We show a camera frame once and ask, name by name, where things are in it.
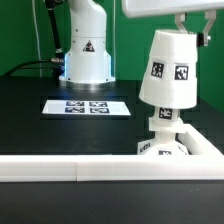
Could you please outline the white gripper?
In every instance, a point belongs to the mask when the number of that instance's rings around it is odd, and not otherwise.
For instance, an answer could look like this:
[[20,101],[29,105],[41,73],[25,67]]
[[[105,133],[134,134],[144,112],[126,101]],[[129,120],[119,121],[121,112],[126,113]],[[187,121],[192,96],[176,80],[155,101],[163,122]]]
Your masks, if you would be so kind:
[[224,0],[121,0],[122,11],[128,18],[152,17],[161,15],[175,15],[177,28],[187,33],[184,23],[188,12],[206,11],[207,23],[202,32],[197,34],[197,46],[203,47],[209,44],[211,37],[209,32],[216,21],[216,11],[223,9]]

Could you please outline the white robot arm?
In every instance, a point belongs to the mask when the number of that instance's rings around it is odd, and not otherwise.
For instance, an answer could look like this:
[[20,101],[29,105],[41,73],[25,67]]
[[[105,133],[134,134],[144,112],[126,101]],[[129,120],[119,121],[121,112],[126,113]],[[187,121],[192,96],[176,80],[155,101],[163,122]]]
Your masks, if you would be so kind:
[[[113,86],[111,56],[106,51],[105,10],[93,0],[68,0],[71,15],[71,47],[65,54],[61,86],[77,89],[101,89]],[[183,15],[207,11],[209,22],[203,30],[204,43],[215,20],[214,10],[224,8],[224,0],[121,0],[128,18],[175,15],[175,23],[184,30]]]

